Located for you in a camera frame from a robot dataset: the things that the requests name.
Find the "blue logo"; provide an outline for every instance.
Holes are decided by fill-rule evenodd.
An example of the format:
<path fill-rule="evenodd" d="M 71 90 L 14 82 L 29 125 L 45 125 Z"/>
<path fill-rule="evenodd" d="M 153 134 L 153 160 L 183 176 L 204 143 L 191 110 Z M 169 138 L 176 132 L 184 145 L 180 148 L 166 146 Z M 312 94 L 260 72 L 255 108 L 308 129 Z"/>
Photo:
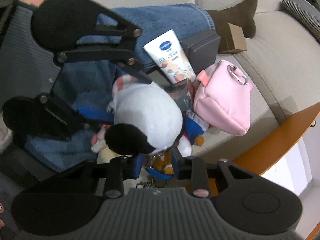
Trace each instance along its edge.
<path fill-rule="evenodd" d="M 171 42 L 170 41 L 165 41 L 160 44 L 160 49 L 161 50 L 167 50 L 171 47 Z"/>

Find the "brown cardboard box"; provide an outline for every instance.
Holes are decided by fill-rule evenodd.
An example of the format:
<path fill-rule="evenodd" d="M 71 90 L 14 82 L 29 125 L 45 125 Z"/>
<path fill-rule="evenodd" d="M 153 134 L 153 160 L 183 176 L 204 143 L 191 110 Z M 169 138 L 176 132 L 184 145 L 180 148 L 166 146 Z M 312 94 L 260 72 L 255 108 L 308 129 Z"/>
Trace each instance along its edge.
<path fill-rule="evenodd" d="M 239 53 L 247 50 L 247 44 L 241 27 L 228 23 L 222 32 L 219 52 L 220 53 Z"/>

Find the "sofa armrest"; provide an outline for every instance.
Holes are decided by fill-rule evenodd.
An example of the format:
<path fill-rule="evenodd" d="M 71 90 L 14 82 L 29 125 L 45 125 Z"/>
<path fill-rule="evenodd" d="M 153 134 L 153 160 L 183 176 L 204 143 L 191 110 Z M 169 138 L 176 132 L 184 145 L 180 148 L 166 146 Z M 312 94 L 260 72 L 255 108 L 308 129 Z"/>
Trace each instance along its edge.
<path fill-rule="evenodd" d="M 233 162 L 262 175 L 301 139 L 320 113 L 320 103 L 291 115 L 277 130 Z"/>

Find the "beige sofa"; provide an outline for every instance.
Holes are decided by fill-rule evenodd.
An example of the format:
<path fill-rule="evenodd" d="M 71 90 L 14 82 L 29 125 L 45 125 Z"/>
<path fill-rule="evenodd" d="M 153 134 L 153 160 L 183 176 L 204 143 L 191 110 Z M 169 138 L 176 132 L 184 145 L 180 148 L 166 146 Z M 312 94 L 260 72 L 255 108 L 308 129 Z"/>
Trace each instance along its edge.
<path fill-rule="evenodd" d="M 242 0 L 95 0 L 106 7 L 134 7 L 196 3 L 205 9 L 220 10 Z M 294 18 L 279 11 L 281 0 L 258 0 L 257 33 L 246 39 L 248 50 L 236 55 L 220 55 L 240 64 L 255 88 L 251 100 L 251 128 L 243 137 L 233 137 L 217 129 L 205 134 L 202 147 L 194 155 L 208 162 L 221 157 L 234 159 L 269 135 L 289 115 L 320 101 L 320 45 Z"/>

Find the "white lotion tube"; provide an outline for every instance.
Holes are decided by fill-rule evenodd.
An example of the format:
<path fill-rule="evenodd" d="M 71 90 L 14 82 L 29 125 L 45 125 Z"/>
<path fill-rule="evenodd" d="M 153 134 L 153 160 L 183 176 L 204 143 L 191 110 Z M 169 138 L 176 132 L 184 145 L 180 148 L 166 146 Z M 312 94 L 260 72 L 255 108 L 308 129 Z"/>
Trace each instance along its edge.
<path fill-rule="evenodd" d="M 196 74 L 173 30 L 160 35 L 143 48 L 172 84 L 186 78 L 192 82 L 196 80 Z"/>

